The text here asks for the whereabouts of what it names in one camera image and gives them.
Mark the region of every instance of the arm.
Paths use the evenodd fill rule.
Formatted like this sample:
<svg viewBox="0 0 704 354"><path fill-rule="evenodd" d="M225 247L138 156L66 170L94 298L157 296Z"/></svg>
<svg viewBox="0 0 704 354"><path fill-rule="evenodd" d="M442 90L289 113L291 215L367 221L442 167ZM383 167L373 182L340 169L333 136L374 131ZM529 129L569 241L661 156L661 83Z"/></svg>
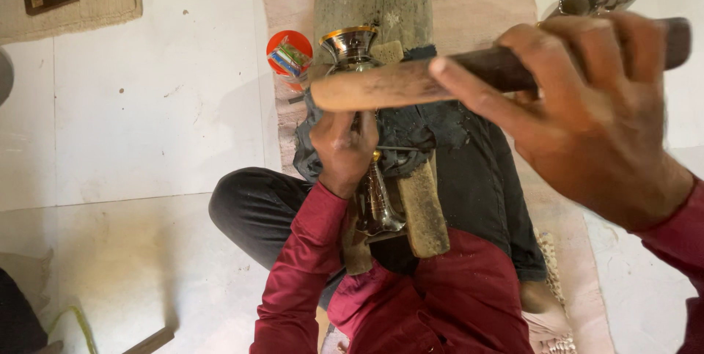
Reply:
<svg viewBox="0 0 704 354"><path fill-rule="evenodd" d="M563 196L631 232L704 283L704 194L663 149L665 28L629 13L518 25L498 43L533 73L541 94L509 100L446 58L435 79L515 138L516 151ZM681 353L704 347L702 298L688 301Z"/></svg>
<svg viewBox="0 0 704 354"><path fill-rule="evenodd" d="M346 211L347 200L321 184L311 189L269 273L251 353L318 351L315 308L327 278L341 268L338 237Z"/></svg>
<svg viewBox="0 0 704 354"><path fill-rule="evenodd" d="M341 268L340 232L352 197L379 142L374 113L324 113L311 130L323 170L291 223L257 308L251 353L316 353L315 308L331 273Z"/></svg>

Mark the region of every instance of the black cloth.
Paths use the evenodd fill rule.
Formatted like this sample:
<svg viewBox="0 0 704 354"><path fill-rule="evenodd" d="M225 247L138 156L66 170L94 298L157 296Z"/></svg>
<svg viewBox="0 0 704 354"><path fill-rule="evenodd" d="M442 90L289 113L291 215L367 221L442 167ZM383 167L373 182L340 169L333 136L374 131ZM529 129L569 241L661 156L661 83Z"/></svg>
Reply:
<svg viewBox="0 0 704 354"><path fill-rule="evenodd" d="M0 269L0 353L33 353L47 345L30 303L12 277Z"/></svg>
<svg viewBox="0 0 704 354"><path fill-rule="evenodd" d="M545 259L533 234L513 156L506 137L493 123L470 111L462 125L469 134L459 149L436 150L438 195L450 227L495 244L511 259L521 281L547 277ZM291 222L312 184L258 167L220 179L210 199L216 226L260 265L271 269L291 233ZM405 236L370 245L379 263L412 274L413 257ZM327 309L344 269L330 276L320 299Z"/></svg>

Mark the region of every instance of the person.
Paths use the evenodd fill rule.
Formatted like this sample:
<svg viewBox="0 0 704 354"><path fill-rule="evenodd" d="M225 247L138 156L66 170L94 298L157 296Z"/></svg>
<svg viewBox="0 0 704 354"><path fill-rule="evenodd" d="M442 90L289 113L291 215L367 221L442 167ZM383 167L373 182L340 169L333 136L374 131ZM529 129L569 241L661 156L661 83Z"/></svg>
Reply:
<svg viewBox="0 0 704 354"><path fill-rule="evenodd" d="M347 199L378 141L370 112L356 130L351 113L325 113L313 128L323 165L316 184L263 169L220 181L213 221L271 270L251 353L317 352L319 303L351 338L348 353L531 353L521 310L547 302L525 298L522 287L541 287L544 261L496 126L551 187L638 235L690 278L699 297L687 300L679 352L704 352L704 184L663 149L665 28L623 12L556 17L514 26L498 43L533 73L539 95L511 100L447 58L429 68L482 117L475 145L437 151L451 240L444 255L408 259L402 241L382 241L372 247L374 268L345 275Z"/></svg>

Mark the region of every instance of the gold rim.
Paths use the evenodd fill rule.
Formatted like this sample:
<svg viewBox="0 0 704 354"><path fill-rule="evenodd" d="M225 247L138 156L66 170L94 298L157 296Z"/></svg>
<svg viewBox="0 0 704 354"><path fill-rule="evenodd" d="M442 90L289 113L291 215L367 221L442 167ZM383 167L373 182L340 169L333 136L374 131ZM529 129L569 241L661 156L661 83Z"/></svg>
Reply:
<svg viewBox="0 0 704 354"><path fill-rule="evenodd" d="M345 29L336 29L335 31L328 33L327 35L323 36L318 43L322 45L323 42L327 41L328 39L332 38L333 36L338 36L338 35L346 33L346 32L354 32L354 31L371 31L371 32L375 32L375 33L379 34L379 30L375 29L372 26L347 27Z"/></svg>

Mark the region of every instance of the metal rod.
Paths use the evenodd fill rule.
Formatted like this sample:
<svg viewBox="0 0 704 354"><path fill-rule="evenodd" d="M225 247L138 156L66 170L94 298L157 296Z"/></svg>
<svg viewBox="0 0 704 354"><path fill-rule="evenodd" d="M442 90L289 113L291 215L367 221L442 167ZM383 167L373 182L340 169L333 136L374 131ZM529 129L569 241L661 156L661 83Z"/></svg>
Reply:
<svg viewBox="0 0 704 354"><path fill-rule="evenodd" d="M418 151L422 152L420 148L410 148L408 146L381 146L377 145L377 149L381 151Z"/></svg>

